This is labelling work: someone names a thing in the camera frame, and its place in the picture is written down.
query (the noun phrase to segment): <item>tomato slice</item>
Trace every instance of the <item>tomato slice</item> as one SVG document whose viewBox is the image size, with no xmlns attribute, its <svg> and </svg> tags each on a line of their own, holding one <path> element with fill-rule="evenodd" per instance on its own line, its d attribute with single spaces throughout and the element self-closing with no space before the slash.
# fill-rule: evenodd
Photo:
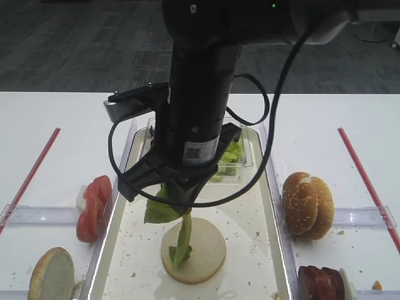
<svg viewBox="0 0 400 300">
<path fill-rule="evenodd" d="M 100 201 L 106 206 L 107 200 L 110 198 L 113 191 L 110 179 L 106 176 L 97 177 L 91 184 L 86 188 L 86 191 L 99 197 Z"/>
<path fill-rule="evenodd" d="M 76 225 L 76 236 L 80 241 L 91 243 L 97 239 L 100 228 L 104 225 L 104 208 L 112 190 L 107 176 L 98 177 L 87 186 L 83 194 L 86 208 Z"/>
<path fill-rule="evenodd" d="M 76 224 L 76 236 L 81 242 L 91 243 L 97 238 L 97 235 L 93 232 L 93 229 L 90 226 L 90 222 L 87 211 L 83 212 L 79 216 L 79 220 Z"/>
</svg>

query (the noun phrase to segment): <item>red tape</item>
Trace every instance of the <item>red tape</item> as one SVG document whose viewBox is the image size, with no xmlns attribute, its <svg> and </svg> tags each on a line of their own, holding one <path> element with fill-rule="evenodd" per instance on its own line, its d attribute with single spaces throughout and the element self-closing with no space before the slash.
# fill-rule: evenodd
<svg viewBox="0 0 400 300">
<path fill-rule="evenodd" d="M 19 188 L 17 194 L 15 195 L 14 199 L 11 202 L 11 205 L 8 207 L 6 215 L 4 217 L 4 224 L 0 226 L 0 234 L 2 233 L 4 227 L 6 226 L 6 221 L 10 218 L 11 214 L 13 213 L 15 207 L 18 205 L 19 200 L 21 200 L 23 194 L 25 193 L 26 189 L 31 183 L 33 176 L 36 174 L 36 171 L 39 169 L 39 166 L 43 162 L 43 159 L 46 157 L 47 153 L 49 152 L 51 146 L 53 145 L 54 141 L 56 140 L 58 134 L 60 133 L 61 129 L 56 128 L 52 133 L 49 141 L 43 148 L 41 154 L 37 158 L 36 162 L 34 163 L 32 169 L 30 170 L 29 174 L 26 176 L 22 186 Z"/>
<path fill-rule="evenodd" d="M 383 207 L 383 204 L 377 194 L 377 192 L 374 189 L 374 186 L 372 184 L 372 182 L 369 180 L 369 177 L 367 175 L 367 172 L 365 171 L 363 165 L 361 164 L 361 161 L 359 160 L 356 151 L 354 150 L 353 146 L 351 145 L 351 142 L 347 136 L 347 134 L 344 132 L 343 128 L 338 128 L 337 131 L 339 131 L 340 136 L 342 137 L 342 140 L 344 142 L 344 145 L 346 146 L 347 150 L 349 151 L 349 154 L 352 158 L 352 160 L 354 161 L 358 172 L 361 175 L 362 180 L 364 181 L 365 186 L 367 187 L 367 190 L 369 192 L 369 194 L 372 197 L 372 200 L 374 200 L 374 203 L 376 206 L 379 207 Z M 386 215 L 386 212 L 384 209 L 380 209 L 381 210 L 381 214 L 382 217 L 384 218 L 384 220 L 386 220 L 386 222 L 388 222 L 388 216 Z M 399 238 L 399 234 L 397 233 L 395 228 L 388 228 L 387 229 L 389 231 L 390 236 L 392 237 L 392 240 L 394 242 L 394 244 L 397 247 L 397 250 L 400 253 L 400 238 Z"/>
</svg>

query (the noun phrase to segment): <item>gray carpet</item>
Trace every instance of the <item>gray carpet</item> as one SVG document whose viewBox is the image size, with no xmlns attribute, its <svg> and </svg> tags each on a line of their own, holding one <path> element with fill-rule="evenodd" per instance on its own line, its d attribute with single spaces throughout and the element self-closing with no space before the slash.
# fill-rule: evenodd
<svg viewBox="0 0 400 300">
<path fill-rule="evenodd" d="M 167 81 L 172 41 L 160 1 L 0 1 L 0 91 L 124 91 Z M 400 51 L 354 37 L 349 26 L 325 46 L 306 46 L 285 93 L 399 93 Z M 273 91 L 290 46 L 243 49 L 237 72 Z M 257 92 L 239 81 L 234 93 Z"/>
</svg>

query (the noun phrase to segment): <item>black cylinder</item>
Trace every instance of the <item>black cylinder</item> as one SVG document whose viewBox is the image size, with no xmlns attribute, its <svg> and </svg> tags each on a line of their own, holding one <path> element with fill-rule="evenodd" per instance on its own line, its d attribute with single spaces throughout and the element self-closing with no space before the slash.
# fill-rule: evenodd
<svg viewBox="0 0 400 300">
<path fill-rule="evenodd" d="M 239 45 L 203 52 L 174 46 L 162 145 L 174 163 L 199 166 L 214 158 L 239 53 Z"/>
</svg>

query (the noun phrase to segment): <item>lettuce leaf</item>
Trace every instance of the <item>lettuce leaf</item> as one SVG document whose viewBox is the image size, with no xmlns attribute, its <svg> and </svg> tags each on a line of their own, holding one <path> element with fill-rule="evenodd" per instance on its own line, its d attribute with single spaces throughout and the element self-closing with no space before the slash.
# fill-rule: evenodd
<svg viewBox="0 0 400 300">
<path fill-rule="evenodd" d="M 224 155 L 222 155 L 222 158 L 219 161 L 219 163 L 222 164 L 238 163 L 240 157 L 242 157 L 242 150 L 240 148 L 239 142 L 232 142 L 226 149 Z M 218 171 L 211 178 L 211 180 L 222 181 L 223 176 L 235 176 L 235 175 L 236 175 L 236 168 L 234 166 L 232 167 L 218 166 Z"/>
<path fill-rule="evenodd" d="M 190 235 L 192 233 L 192 216 L 189 214 L 184 214 L 182 216 L 182 227 L 179 232 L 179 237 L 177 239 L 177 248 L 175 252 L 175 257 L 173 260 L 174 267 L 178 268 L 181 263 L 186 259 L 190 258 L 189 242 Z"/>
<path fill-rule="evenodd" d="M 167 187 L 165 184 L 161 184 L 161 189 L 156 195 L 157 197 L 167 199 Z M 160 203 L 148 199 L 146 204 L 146 212 L 144 213 L 144 223 L 169 223 L 175 221 L 181 217 L 170 205 Z"/>
</svg>

